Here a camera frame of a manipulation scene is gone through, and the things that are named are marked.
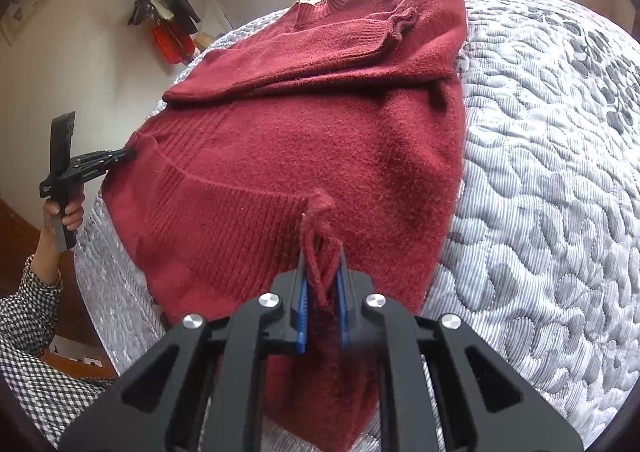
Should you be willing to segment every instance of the metal screw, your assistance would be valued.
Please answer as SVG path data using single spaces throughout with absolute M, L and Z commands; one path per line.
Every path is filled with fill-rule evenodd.
M 367 295 L 367 298 L 364 300 L 369 307 L 383 307 L 386 304 L 386 297 L 381 293 L 372 293 L 371 295 Z
M 280 298 L 275 293 L 263 293 L 258 297 L 258 302 L 263 307 L 276 307 L 280 303 Z
M 447 329 L 458 329 L 462 325 L 462 320 L 458 315 L 454 315 L 453 313 L 447 313 L 443 315 L 440 319 L 442 325 Z
M 204 318 L 202 315 L 198 315 L 197 313 L 191 313 L 182 319 L 182 325 L 188 329 L 199 328 L 202 324 L 204 324 Z

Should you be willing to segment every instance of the sweater sleeve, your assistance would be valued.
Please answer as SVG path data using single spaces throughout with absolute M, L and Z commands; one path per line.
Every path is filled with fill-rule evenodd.
M 464 0 L 391 0 L 383 12 L 376 3 L 348 0 L 331 15 L 334 22 L 284 23 L 269 31 L 271 37 L 213 50 L 162 98 L 171 106 L 187 106 L 330 87 L 424 86 L 456 78 L 453 63 L 466 38 Z
M 18 291 L 0 299 L 0 336 L 16 349 L 40 356 L 53 339 L 62 282 L 41 282 L 31 272 L 32 259 L 24 265 Z

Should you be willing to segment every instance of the black handle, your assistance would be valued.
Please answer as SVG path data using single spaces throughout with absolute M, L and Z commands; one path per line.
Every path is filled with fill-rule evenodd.
M 69 193 L 68 191 L 60 191 L 52 195 L 51 199 L 60 207 L 59 215 L 54 217 L 56 246 L 59 252 L 65 252 L 76 245 L 76 231 L 70 231 L 62 224 L 62 218 L 66 215 L 66 206 L 69 204 Z

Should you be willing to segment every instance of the sweater collar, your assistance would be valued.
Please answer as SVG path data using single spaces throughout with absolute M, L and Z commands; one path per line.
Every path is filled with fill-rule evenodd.
M 295 28 L 302 28 L 309 23 L 327 17 L 332 12 L 342 9 L 349 0 L 323 0 L 315 5 L 298 2 Z

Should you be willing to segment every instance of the bed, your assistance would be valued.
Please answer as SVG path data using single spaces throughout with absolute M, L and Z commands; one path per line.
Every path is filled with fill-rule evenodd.
M 567 0 L 465 1 L 463 180 L 422 315 L 460 315 L 587 448 L 640 371 L 640 45 Z M 164 334 L 159 309 L 101 197 L 78 241 L 79 288 L 123 372 Z M 379 438 L 374 416 L 353 451 Z M 268 421 L 262 449 L 315 450 Z

